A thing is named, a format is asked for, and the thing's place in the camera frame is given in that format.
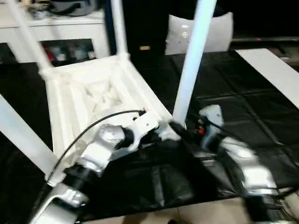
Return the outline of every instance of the shelf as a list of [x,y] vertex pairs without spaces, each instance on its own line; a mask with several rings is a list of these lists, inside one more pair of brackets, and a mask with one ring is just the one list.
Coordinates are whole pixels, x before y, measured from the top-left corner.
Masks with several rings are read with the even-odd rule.
[[[67,17],[67,16],[52,16],[42,20],[34,20],[23,9],[26,18],[28,19],[28,25],[31,27],[37,26],[57,26],[57,25],[78,25],[78,24],[103,24],[104,12],[103,10],[92,12],[86,16]],[[0,4],[0,28],[15,28],[18,27],[14,21],[13,16],[6,4]]]

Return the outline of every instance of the white table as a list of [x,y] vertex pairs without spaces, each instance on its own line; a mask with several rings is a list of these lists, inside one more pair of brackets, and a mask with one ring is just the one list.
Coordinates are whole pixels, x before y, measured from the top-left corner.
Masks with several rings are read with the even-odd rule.
[[[38,41],[91,39],[97,58],[109,55],[102,10],[87,16],[51,17],[42,20],[34,20],[25,10],[23,12]],[[0,43],[9,45],[18,62],[35,62],[6,4],[0,4]]]

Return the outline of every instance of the black mat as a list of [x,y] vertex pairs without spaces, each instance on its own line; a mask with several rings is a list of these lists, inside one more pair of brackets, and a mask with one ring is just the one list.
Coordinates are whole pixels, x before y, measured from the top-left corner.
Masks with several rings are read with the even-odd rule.
[[[162,103],[173,110],[184,56],[134,61]],[[44,82],[34,64],[1,67],[0,93],[52,148]],[[299,184],[299,111],[235,52],[205,54],[187,125],[200,107],[219,104],[226,128],[250,144],[279,187]],[[1,222],[24,223],[43,175],[1,136]],[[84,220],[120,216],[235,196],[173,142],[109,165]]]

